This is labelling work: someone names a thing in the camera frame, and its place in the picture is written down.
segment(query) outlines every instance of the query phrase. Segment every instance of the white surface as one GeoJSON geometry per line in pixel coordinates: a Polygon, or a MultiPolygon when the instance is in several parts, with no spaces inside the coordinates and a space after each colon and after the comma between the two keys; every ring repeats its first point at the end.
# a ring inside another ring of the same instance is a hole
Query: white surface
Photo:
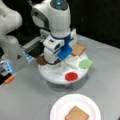
{"type": "MultiPolygon", "coordinates": [[[[83,53],[79,57],[79,62],[85,59],[88,59],[88,57],[85,53],[83,53]]],[[[39,68],[40,75],[46,81],[49,81],[54,84],[70,84],[70,83],[76,82],[78,80],[81,80],[81,78],[83,78],[88,72],[88,69],[81,69],[81,68],[73,69],[69,67],[68,65],[53,66],[53,65],[47,64],[44,66],[38,65],[38,68],[39,68]],[[78,75],[78,79],[76,79],[75,81],[71,81],[71,82],[67,81],[65,79],[65,74],[67,74],[68,72],[75,72],[78,75]]]]}
{"type": "Polygon", "coordinates": [[[96,103],[80,94],[71,94],[60,98],[51,109],[50,120],[65,120],[66,115],[74,106],[86,112],[89,115],[89,120],[101,120],[96,103]]]}
{"type": "MultiPolygon", "coordinates": [[[[93,61],[88,81],[75,94],[91,98],[99,107],[101,120],[120,116],[120,49],[78,36],[93,61]]],[[[0,120],[49,120],[54,103],[67,93],[46,86],[36,62],[22,69],[9,85],[0,87],[0,120]]]]}

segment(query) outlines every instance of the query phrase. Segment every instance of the background wall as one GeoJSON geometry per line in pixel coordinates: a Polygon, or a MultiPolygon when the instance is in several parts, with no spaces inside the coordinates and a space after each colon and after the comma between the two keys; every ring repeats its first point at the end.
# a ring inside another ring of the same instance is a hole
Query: background wall
{"type": "MultiPolygon", "coordinates": [[[[23,26],[12,32],[20,44],[39,35],[31,19],[27,0],[3,0],[7,6],[20,12],[23,26]]],[[[77,33],[120,48],[120,0],[67,0],[71,9],[71,28],[77,33]]]]}

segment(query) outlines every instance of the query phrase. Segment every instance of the red object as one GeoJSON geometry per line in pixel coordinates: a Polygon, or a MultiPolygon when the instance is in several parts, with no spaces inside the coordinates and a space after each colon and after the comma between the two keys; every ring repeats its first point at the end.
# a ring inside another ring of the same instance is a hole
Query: red object
{"type": "Polygon", "coordinates": [[[75,81],[78,79],[78,74],[74,72],[69,72],[65,75],[67,81],[75,81]]]}

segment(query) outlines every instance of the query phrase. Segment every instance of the small object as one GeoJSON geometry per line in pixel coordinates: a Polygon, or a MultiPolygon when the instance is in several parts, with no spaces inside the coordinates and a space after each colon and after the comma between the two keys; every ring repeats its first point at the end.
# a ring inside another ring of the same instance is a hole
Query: small object
{"type": "Polygon", "coordinates": [[[37,57],[36,61],[37,61],[37,63],[40,64],[40,65],[46,65],[46,64],[47,64],[47,62],[46,62],[45,59],[44,59],[44,56],[39,56],[39,57],[37,57]]]}
{"type": "Polygon", "coordinates": [[[73,107],[73,109],[65,117],[65,120],[88,120],[88,119],[89,115],[80,108],[78,108],[77,106],[73,107]]]}
{"type": "Polygon", "coordinates": [[[9,78],[7,78],[7,79],[5,80],[5,83],[6,83],[6,84],[9,84],[9,83],[12,82],[14,79],[15,79],[15,76],[10,76],[9,78]]]}
{"type": "Polygon", "coordinates": [[[83,54],[83,52],[86,50],[86,47],[80,45],[80,44],[74,44],[73,45],[73,56],[80,56],[83,54]]]}
{"type": "Polygon", "coordinates": [[[67,81],[75,81],[78,79],[78,74],[75,72],[69,72],[65,75],[67,81]]]}
{"type": "Polygon", "coordinates": [[[93,62],[89,59],[83,60],[79,63],[81,69],[89,69],[93,62]]]}

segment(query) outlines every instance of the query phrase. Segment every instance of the black object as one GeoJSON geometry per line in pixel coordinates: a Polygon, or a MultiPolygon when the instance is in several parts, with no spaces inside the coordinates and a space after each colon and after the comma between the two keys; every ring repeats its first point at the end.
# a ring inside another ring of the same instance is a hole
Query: black object
{"type": "Polygon", "coordinates": [[[0,73],[0,85],[3,84],[5,82],[5,80],[7,78],[9,78],[12,74],[11,73],[8,73],[6,76],[3,76],[1,73],[0,73]]]}

